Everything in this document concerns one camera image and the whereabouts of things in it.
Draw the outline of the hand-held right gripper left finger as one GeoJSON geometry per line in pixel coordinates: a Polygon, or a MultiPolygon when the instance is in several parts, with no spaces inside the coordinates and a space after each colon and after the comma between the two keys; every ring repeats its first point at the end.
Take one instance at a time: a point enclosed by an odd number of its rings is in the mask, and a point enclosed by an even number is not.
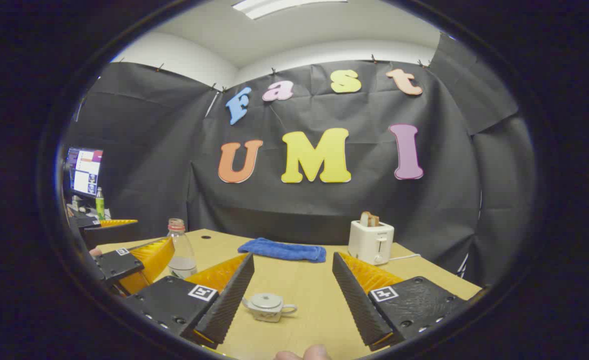
{"type": "Polygon", "coordinates": [[[164,276],[123,303],[177,337],[216,349],[223,344],[255,272],[242,253],[185,279],[164,276]]]}

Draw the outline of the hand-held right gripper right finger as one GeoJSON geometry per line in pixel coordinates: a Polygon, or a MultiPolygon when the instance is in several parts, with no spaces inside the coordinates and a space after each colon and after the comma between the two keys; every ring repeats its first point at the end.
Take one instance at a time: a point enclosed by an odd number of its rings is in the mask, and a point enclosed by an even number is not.
{"type": "Polygon", "coordinates": [[[365,346],[377,351],[434,330],[466,300],[424,276],[399,276],[336,251],[332,272],[365,346]]]}

